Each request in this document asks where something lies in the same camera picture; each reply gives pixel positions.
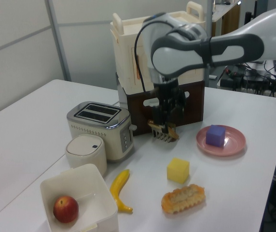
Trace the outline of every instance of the toaster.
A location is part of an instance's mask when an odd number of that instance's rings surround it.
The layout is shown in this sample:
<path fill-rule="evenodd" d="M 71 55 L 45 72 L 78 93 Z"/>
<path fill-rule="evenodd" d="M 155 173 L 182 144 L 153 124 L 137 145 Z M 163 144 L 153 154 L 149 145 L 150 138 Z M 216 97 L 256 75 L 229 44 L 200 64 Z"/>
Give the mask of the toaster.
<path fill-rule="evenodd" d="M 86 101 L 67 114 L 72 138 L 81 134 L 99 136 L 105 143 L 107 161 L 121 161 L 133 148 L 133 131 L 127 109 L 108 104 Z"/>

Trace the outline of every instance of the red apple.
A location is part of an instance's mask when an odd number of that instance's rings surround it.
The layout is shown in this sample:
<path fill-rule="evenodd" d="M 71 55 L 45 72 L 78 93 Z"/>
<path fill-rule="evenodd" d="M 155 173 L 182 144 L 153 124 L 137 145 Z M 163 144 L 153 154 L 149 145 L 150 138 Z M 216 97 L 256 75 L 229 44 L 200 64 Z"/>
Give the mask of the red apple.
<path fill-rule="evenodd" d="M 62 222 L 68 223 L 78 217 L 78 203 L 70 196 L 59 197 L 53 206 L 53 214 L 55 218 Z"/>

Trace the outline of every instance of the white table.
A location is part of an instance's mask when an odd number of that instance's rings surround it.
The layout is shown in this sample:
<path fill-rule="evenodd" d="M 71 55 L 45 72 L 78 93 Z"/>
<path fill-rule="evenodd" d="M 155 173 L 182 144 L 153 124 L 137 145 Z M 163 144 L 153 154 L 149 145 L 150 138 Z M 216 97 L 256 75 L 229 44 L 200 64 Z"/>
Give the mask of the white table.
<path fill-rule="evenodd" d="M 62 157 L 72 108 L 118 100 L 115 90 L 54 80 L 0 111 L 0 210 Z"/>
<path fill-rule="evenodd" d="M 78 86 L 80 90 L 89 88 Z M 75 98 L 79 91 L 72 88 L 67 93 Z M 243 132 L 247 139 L 245 151 L 226 158 L 203 153 L 195 136 L 210 124 L 223 124 Z M 63 136 L 70 136 L 66 122 L 60 127 Z M 258 232 L 276 166 L 276 98 L 206 88 L 203 122 L 178 127 L 177 133 L 180 139 L 169 144 L 151 134 L 136 136 L 132 155 L 121 163 L 108 165 L 104 177 L 108 186 L 120 171 L 130 169 L 120 197 L 134 212 L 118 215 L 120 231 Z M 60 156 L 63 147 L 55 147 Z M 161 198 L 182 186 L 166 179 L 166 166 L 173 157 L 190 161 L 186 184 L 203 186 L 207 197 L 200 206 L 167 216 L 162 212 Z M 0 212 L 0 231 L 49 231 L 40 183 L 69 169 L 65 156 L 55 160 Z"/>

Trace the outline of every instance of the white container lid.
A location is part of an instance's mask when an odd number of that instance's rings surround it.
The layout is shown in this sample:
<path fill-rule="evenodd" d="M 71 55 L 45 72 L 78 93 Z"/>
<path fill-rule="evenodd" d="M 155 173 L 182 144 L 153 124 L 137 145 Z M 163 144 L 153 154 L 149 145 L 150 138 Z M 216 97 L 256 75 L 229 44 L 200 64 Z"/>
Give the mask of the white container lid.
<path fill-rule="evenodd" d="M 94 154 L 102 144 L 98 137 L 81 135 L 73 139 L 66 147 L 68 153 L 77 156 L 87 156 Z"/>

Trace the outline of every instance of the yellow banana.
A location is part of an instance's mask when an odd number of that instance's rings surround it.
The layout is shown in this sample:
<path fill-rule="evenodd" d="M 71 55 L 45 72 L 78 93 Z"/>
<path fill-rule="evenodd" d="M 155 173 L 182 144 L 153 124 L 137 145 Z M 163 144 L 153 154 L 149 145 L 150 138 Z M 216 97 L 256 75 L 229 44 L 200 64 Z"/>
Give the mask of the yellow banana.
<path fill-rule="evenodd" d="M 129 169 L 121 171 L 114 179 L 113 183 L 111 184 L 110 192 L 115 202 L 117 203 L 118 211 L 132 213 L 133 208 L 126 206 L 119 198 L 120 191 L 125 185 L 125 183 L 127 182 L 128 178 L 129 178 Z"/>

